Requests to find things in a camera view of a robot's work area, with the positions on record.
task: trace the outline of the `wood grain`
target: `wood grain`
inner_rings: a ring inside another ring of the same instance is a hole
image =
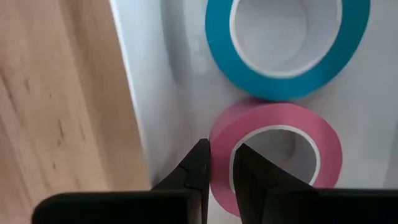
[[[0,0],[0,223],[59,192],[148,189],[106,0]]]

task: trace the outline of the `tape roll core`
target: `tape roll core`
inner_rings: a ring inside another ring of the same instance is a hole
[[[248,67],[264,76],[292,78],[330,50],[341,11],[341,0],[234,0],[229,31]]]

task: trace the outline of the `white cardboard core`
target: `white cardboard core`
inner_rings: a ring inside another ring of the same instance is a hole
[[[242,143],[296,178],[313,185],[320,169],[320,155],[315,142],[305,132],[291,126],[276,125],[247,134],[234,147],[229,162],[229,184],[234,190],[233,162]]]
[[[256,72],[292,78],[330,50],[341,0],[234,0],[229,29],[238,55]]]

